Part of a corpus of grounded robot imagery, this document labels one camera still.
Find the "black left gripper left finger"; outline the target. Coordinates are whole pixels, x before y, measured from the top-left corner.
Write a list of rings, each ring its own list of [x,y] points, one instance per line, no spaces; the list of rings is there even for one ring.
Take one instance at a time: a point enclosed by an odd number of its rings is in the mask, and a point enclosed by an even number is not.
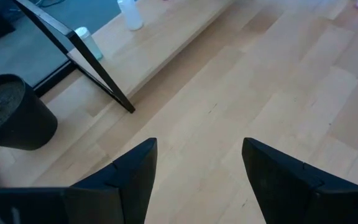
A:
[[[0,189],[0,223],[143,223],[157,166],[148,138],[69,187]]]

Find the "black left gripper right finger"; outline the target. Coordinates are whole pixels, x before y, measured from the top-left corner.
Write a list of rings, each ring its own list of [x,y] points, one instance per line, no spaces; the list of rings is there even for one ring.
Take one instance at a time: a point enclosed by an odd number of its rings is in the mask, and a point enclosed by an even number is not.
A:
[[[358,185],[244,138],[242,160],[266,223],[358,223]]]

